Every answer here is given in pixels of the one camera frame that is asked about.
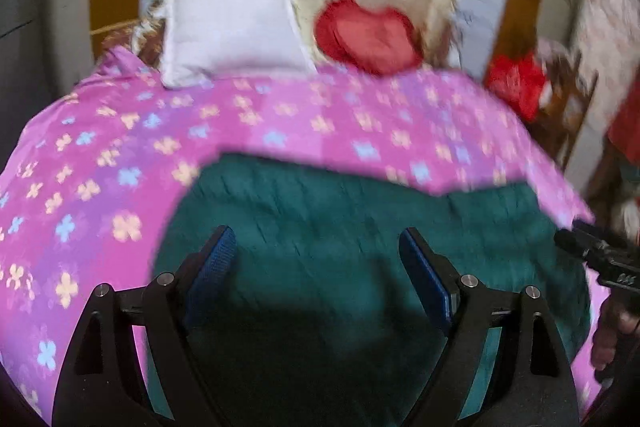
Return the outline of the person's right hand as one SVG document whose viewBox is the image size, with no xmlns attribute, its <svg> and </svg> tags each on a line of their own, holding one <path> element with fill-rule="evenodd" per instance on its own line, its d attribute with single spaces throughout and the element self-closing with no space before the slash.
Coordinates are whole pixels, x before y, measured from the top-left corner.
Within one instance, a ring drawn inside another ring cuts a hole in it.
<svg viewBox="0 0 640 427">
<path fill-rule="evenodd" d="M 629 311 L 619 291 L 611 291 L 602 303 L 592 336 L 590 362 L 596 371 L 603 371 L 614 361 L 618 342 L 625 335 L 639 335 L 639 315 Z"/>
</svg>

